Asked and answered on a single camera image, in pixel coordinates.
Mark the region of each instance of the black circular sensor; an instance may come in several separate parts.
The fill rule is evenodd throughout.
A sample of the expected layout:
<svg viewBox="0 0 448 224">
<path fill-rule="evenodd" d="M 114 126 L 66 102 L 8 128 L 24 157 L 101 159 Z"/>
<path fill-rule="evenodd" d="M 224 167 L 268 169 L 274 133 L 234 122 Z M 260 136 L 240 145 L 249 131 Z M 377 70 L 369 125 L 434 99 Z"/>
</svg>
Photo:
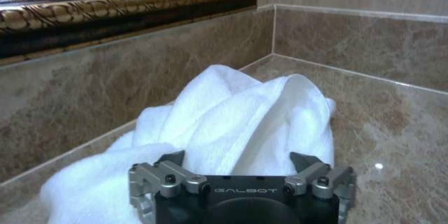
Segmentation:
<svg viewBox="0 0 448 224">
<path fill-rule="evenodd" d="M 233 198 L 209 207 L 201 224 L 300 224 L 293 210 L 281 202 L 256 197 Z"/>
</svg>

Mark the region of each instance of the white towel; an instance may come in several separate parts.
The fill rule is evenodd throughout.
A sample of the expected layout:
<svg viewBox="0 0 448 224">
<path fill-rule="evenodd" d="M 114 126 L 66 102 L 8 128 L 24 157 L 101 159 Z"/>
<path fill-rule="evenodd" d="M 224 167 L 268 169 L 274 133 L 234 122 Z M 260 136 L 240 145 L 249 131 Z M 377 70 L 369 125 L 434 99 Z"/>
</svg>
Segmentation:
<svg viewBox="0 0 448 224">
<path fill-rule="evenodd" d="M 146 108 L 136 129 L 105 153 L 46 181 L 40 198 L 49 223 L 140 223 L 129 205 L 128 169 L 185 150 L 182 167 L 204 175 L 289 175 L 289 152 L 333 164 L 334 105 L 293 74 L 265 83 L 220 65 L 186 85 L 173 105 Z"/>
</svg>

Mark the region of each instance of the silver metal bracket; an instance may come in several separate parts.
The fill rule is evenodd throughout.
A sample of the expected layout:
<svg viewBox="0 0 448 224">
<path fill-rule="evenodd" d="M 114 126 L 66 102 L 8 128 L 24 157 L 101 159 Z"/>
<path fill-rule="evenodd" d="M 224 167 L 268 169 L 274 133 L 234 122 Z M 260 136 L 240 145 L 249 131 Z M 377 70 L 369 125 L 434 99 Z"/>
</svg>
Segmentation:
<svg viewBox="0 0 448 224">
<path fill-rule="evenodd" d="M 330 199 L 333 194 L 340 200 L 338 224 L 345 223 L 348 210 L 354 202 L 356 174 L 346 166 L 329 168 L 328 164 L 313 163 L 297 175 L 285 177 L 285 188 L 292 195 L 306 194 L 308 186 L 317 198 Z"/>
<path fill-rule="evenodd" d="M 161 161 L 154 166 L 148 163 L 134 164 L 128 172 L 130 205 L 137 209 L 144 224 L 153 223 L 156 206 L 148 194 L 160 192 L 165 198 L 176 197 L 181 185 L 186 192 L 198 194 L 204 189 L 206 177 L 190 173 L 170 161 Z"/>
</svg>

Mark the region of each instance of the gold mirror frame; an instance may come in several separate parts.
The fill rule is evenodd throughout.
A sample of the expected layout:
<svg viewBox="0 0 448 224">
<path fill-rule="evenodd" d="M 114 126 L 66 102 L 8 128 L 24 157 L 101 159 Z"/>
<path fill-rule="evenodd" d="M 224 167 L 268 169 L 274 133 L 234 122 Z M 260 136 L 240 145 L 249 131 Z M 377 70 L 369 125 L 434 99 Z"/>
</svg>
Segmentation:
<svg viewBox="0 0 448 224">
<path fill-rule="evenodd" d="M 49 0 L 17 3 L 10 6 L 0 5 L 0 50 L 4 52 L 0 58 L 101 39 L 250 5 L 256 5 L 256 0 L 66 0 L 53 2 Z M 121 30 L 118 23 L 122 24 L 124 21 L 126 24 L 134 24 Z M 21 41 L 37 37 L 40 46 Z"/>
</svg>

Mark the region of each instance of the marble countertop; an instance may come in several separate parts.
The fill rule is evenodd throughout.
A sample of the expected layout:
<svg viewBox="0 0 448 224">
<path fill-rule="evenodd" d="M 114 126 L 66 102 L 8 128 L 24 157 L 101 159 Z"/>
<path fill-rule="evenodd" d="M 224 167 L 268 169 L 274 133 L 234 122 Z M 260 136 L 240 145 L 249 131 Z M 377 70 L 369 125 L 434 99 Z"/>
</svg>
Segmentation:
<svg viewBox="0 0 448 224">
<path fill-rule="evenodd" d="M 358 175 L 348 223 L 445 223 L 448 94 L 277 55 L 244 72 L 261 81 L 300 73 L 334 99 L 334 161 Z"/>
</svg>

